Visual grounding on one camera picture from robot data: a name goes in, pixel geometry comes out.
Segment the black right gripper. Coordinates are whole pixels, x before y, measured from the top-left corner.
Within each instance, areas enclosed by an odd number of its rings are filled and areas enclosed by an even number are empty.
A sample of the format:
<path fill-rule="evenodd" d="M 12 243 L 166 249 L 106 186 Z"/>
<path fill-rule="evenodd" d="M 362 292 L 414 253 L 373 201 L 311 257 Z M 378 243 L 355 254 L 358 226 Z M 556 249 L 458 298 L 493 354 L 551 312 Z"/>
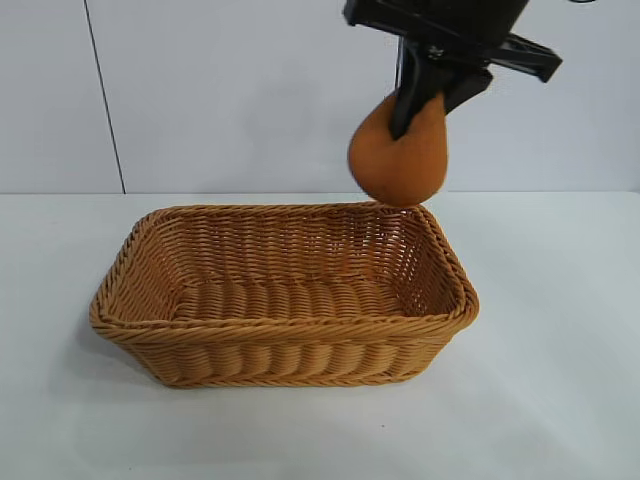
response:
<path fill-rule="evenodd" d="M 424 105 L 443 90 L 445 112 L 483 93 L 493 81 L 486 68 L 457 70 L 445 62 L 496 64 L 548 82 L 562 64 L 550 48 L 512 28 L 525 1 L 348 1 L 343 16 L 403 38 L 396 102 L 390 132 L 398 140 Z"/>

